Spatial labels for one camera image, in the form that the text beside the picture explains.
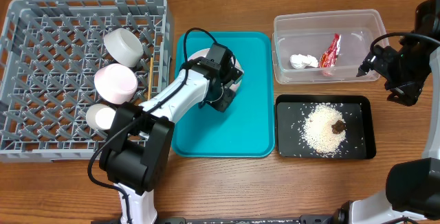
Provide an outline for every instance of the white cup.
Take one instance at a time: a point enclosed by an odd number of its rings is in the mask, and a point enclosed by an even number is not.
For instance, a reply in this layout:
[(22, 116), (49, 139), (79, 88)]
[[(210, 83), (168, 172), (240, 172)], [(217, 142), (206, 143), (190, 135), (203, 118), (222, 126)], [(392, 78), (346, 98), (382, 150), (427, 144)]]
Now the white cup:
[(111, 128), (116, 111), (105, 104), (94, 104), (87, 110), (85, 121), (92, 129), (108, 130)]
[(130, 101), (138, 88), (136, 75), (131, 69), (119, 63), (98, 70), (94, 82), (99, 95), (113, 104)]
[(118, 28), (104, 36), (104, 45), (118, 63), (134, 67), (144, 54), (142, 44), (136, 35), (124, 28)]

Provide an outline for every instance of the rice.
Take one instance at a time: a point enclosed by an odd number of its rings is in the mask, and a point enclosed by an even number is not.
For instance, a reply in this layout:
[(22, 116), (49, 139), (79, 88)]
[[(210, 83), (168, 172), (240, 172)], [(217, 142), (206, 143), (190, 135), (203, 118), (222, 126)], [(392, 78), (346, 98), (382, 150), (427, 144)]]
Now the rice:
[(340, 143), (345, 140), (345, 131), (339, 134), (332, 131), (331, 125), (338, 120), (344, 122), (340, 111), (328, 104), (319, 104), (305, 119), (301, 138), (318, 153), (336, 153)]

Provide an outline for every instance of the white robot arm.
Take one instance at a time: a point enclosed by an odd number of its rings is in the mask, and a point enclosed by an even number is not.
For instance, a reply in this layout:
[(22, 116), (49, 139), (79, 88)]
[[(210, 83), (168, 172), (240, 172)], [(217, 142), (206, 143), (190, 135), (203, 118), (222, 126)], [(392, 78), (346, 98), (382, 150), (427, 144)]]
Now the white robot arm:
[[(437, 23), (440, 0), (423, 2), (416, 9), (416, 26), (411, 33), (392, 33), (373, 41), (371, 52), (359, 68), (359, 76), (375, 70), (391, 90), (388, 100), (413, 105), (421, 93), (425, 79), (432, 73), (434, 92), (430, 133), (425, 150), (417, 161), (394, 166), (386, 182), (386, 190), (346, 204), (336, 215), (348, 218), (336, 223), (374, 224), (440, 219), (440, 28)], [(403, 36), (402, 48), (376, 45), (383, 38)]]
[[(157, 96), (139, 106), (124, 103), (118, 108), (109, 130), (114, 140), (102, 151), (100, 167), (128, 195), (127, 204), (120, 192), (119, 223), (154, 224), (157, 211), (153, 189), (168, 160), (174, 124), (196, 104), (208, 104), (224, 112), (235, 97), (242, 75), (233, 53), (214, 42), (211, 48), (190, 57), (173, 83)], [(120, 133), (133, 119), (141, 121)], [(146, 146), (127, 141), (128, 133), (148, 136)]]

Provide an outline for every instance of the red wrapper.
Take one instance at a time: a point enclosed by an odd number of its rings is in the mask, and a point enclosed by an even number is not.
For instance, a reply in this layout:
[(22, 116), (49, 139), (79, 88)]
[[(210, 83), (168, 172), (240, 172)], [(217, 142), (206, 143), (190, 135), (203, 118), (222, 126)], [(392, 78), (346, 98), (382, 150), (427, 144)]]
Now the red wrapper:
[[(333, 67), (336, 64), (336, 58), (339, 55), (339, 50), (341, 47), (341, 36), (335, 34), (333, 42), (331, 42), (330, 47), (321, 56), (321, 61), (319, 62), (319, 67)], [(325, 76), (331, 76), (330, 71), (323, 71)]]

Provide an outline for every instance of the teal tray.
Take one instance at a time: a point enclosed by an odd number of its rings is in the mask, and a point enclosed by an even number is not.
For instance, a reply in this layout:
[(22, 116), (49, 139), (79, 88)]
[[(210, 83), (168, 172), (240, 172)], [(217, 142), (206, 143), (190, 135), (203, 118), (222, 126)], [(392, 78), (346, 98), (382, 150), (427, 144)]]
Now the teal tray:
[[(184, 157), (266, 157), (275, 146), (274, 83), (269, 38), (260, 32), (212, 32), (232, 50), (245, 74), (237, 95), (224, 112), (195, 105), (176, 124), (173, 150)], [(183, 39), (177, 44), (175, 75), (184, 61)], [(201, 32), (188, 35), (188, 57), (209, 48)]]

